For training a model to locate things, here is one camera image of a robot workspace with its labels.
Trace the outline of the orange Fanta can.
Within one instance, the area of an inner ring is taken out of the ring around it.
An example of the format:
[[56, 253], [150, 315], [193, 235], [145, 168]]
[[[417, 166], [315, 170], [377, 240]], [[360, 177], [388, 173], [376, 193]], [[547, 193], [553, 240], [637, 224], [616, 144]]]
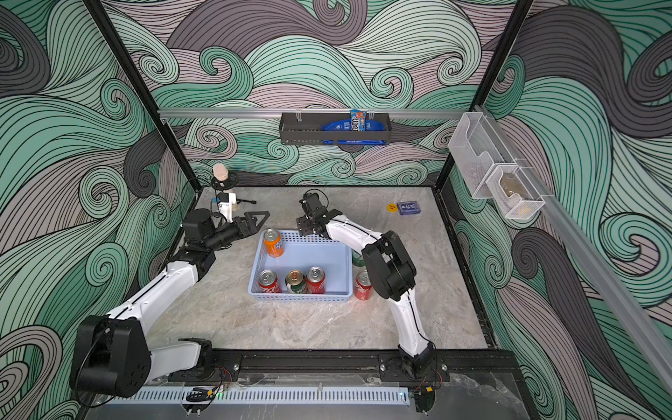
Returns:
[[277, 229], [267, 229], [262, 240], [269, 257], [278, 258], [285, 252], [283, 238]]

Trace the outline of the green gold-top can front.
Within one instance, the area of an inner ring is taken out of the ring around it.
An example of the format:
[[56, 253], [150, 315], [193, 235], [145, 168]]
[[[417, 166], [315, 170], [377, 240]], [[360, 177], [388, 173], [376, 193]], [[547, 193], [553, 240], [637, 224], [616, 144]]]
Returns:
[[302, 271], [293, 269], [285, 277], [287, 291], [293, 294], [306, 294], [308, 292], [306, 279]]

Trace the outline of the red cola can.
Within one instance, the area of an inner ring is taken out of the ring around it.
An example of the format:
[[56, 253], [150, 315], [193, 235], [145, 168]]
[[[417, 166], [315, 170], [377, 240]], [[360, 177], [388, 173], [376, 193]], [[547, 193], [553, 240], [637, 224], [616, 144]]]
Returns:
[[367, 271], [360, 271], [355, 278], [355, 288], [353, 293], [359, 300], [369, 300], [373, 291]]
[[326, 273], [325, 271], [318, 266], [313, 266], [308, 271], [304, 278], [306, 279], [306, 285], [311, 294], [325, 294], [326, 293]]
[[257, 278], [257, 284], [262, 293], [277, 294], [282, 292], [282, 287], [278, 281], [278, 275], [272, 269], [265, 269], [262, 271]]

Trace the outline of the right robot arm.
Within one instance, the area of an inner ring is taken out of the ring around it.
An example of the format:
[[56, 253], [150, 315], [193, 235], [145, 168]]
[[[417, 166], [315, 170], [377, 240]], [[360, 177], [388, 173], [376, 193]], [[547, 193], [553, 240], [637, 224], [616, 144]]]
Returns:
[[327, 208], [312, 190], [304, 193], [299, 204], [304, 212], [297, 218], [301, 236], [322, 236], [362, 256], [374, 291], [388, 302], [392, 312], [404, 374], [412, 380], [428, 376], [435, 369], [436, 347], [420, 318], [415, 291], [417, 269], [400, 236], [353, 222], [341, 211]]

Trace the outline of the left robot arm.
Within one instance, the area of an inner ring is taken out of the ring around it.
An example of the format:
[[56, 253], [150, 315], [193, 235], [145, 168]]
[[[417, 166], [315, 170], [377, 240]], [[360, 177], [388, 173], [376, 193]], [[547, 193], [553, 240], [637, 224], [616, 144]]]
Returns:
[[149, 381], [178, 372], [210, 377], [215, 372], [210, 341], [180, 339], [151, 348], [147, 335], [173, 302], [208, 274], [216, 252], [259, 233], [270, 216], [247, 212], [216, 226], [209, 210], [189, 212], [183, 221], [184, 243], [166, 267], [120, 306], [90, 315], [78, 326], [69, 376], [73, 394], [132, 397]]

